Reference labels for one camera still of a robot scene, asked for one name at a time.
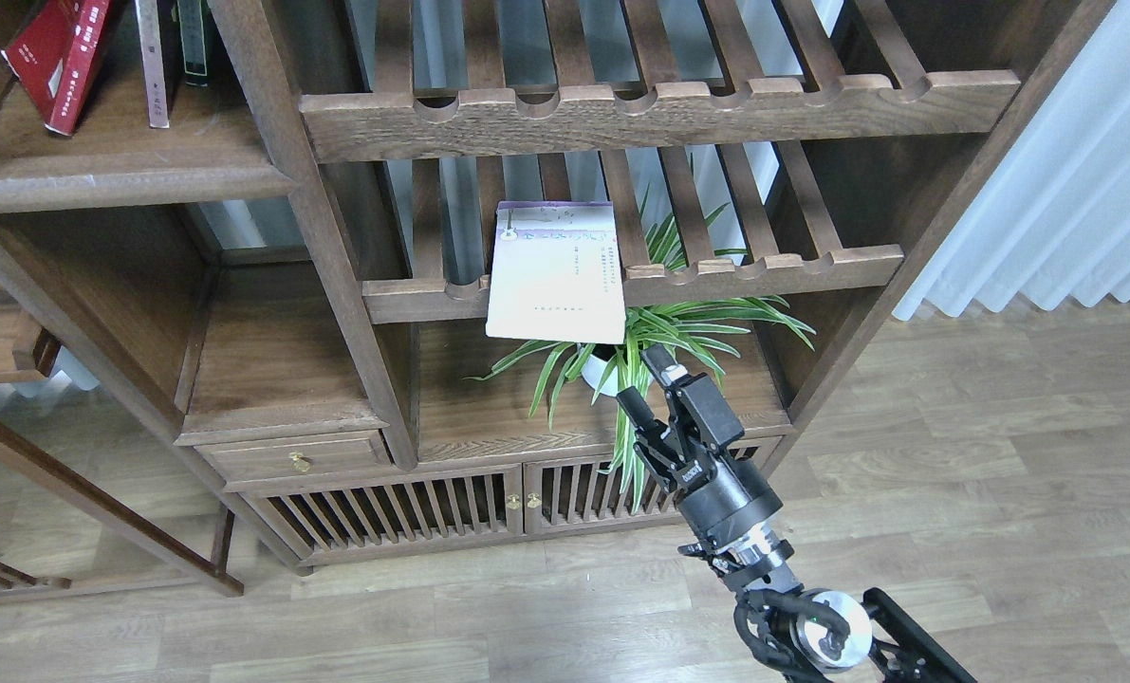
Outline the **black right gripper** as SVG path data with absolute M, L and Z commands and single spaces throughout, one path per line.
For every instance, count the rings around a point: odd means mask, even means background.
M 663 345 L 638 353 L 664 390 L 669 424 L 657 420 L 637 388 L 617 394 L 634 431 L 633 451 L 695 534 L 692 555 L 770 555 L 770 519 L 782 508 L 768 481 L 728 447 L 744 424 L 712 377 L 692 375 Z

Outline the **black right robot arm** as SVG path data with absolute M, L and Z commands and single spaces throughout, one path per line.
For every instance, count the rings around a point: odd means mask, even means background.
M 968 682 L 968 671 L 881 589 L 860 598 L 807 591 L 788 567 L 793 548 L 771 528 L 777 494 L 729 446 L 744 425 L 711 378 L 692 377 L 657 344 L 642 361 L 664 390 L 660 422 L 637 389 L 618 394 L 637 429 L 641 461 L 695 534 L 680 553 L 703 559 L 734 593 L 734 631 L 751 656 L 789 682 L 825 682 L 872 662 L 885 682 Z

